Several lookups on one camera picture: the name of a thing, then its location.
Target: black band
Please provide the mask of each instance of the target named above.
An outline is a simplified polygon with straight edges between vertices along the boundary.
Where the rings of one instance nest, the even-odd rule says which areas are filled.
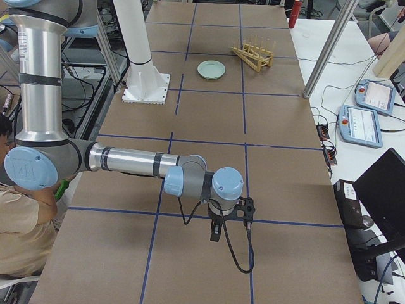
[[[162,160],[163,153],[157,152],[153,160],[152,174],[155,177],[160,177],[160,161]]]
[[[73,20],[71,22],[69,22],[69,24],[68,24],[69,27],[77,22],[77,20],[80,18],[80,16],[82,16],[82,12],[83,12],[83,0],[78,0],[77,14],[73,18]]]
[[[145,61],[143,63],[136,63],[136,62],[131,61],[131,59],[128,59],[128,60],[129,60],[129,62],[133,63],[134,65],[145,65],[146,63],[149,63],[152,60],[152,57],[151,57],[151,59],[149,59],[148,61]]]
[[[60,87],[62,85],[62,80],[56,77],[20,73],[19,79],[21,84],[42,84],[55,87]]]
[[[108,161],[108,153],[111,151],[112,148],[113,147],[105,147],[103,152],[101,153],[100,166],[105,171],[111,171],[108,168],[107,161]]]
[[[82,154],[80,153],[80,150],[79,150],[78,146],[74,142],[69,141],[69,143],[76,150],[76,153],[77,153],[78,165],[77,165],[77,168],[76,168],[76,171],[75,171],[75,173],[77,173],[78,170],[80,169],[80,167],[82,166]]]
[[[28,9],[28,8],[10,8],[8,10],[8,14],[9,15],[24,15],[24,16],[29,16],[29,17],[45,19],[45,20],[52,21],[54,23],[63,25],[64,27],[68,27],[68,24],[69,24],[68,20],[60,18],[58,16],[43,13],[41,11],[34,11],[34,10]]]
[[[208,201],[211,197],[211,188],[213,185],[214,172],[205,172],[204,182],[202,183],[201,201]]]
[[[63,146],[64,144],[68,144],[69,140],[65,139],[63,141],[21,141],[16,139],[16,143],[19,146],[24,147],[57,147]]]
[[[85,155],[84,155],[84,165],[86,166],[87,171],[91,171],[90,164],[89,164],[90,152],[91,152],[91,149],[93,148],[93,146],[94,146],[96,143],[97,143],[97,142],[95,142],[95,141],[92,142],[92,143],[90,143],[90,144],[87,146],[86,153],[85,153]]]

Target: green object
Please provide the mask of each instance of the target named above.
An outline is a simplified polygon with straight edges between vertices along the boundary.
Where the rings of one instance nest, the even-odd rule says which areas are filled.
[[[65,192],[66,189],[69,188],[69,183],[67,180],[61,180],[61,185],[59,187],[59,189],[56,191],[55,193],[55,199],[58,201],[61,199],[63,193]]]
[[[198,65],[197,71],[205,79],[218,79],[225,73],[225,66],[219,61],[207,60]]]

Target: green plate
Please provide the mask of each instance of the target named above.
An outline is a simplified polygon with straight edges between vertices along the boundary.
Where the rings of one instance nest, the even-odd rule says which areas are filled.
[[[198,65],[197,71],[205,79],[218,79],[225,73],[225,66],[219,61],[207,60]]]

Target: person's hand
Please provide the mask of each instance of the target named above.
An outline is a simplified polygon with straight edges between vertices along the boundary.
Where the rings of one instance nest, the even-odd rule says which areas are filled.
[[[402,23],[405,20],[405,8],[403,8],[398,14],[398,23]]]

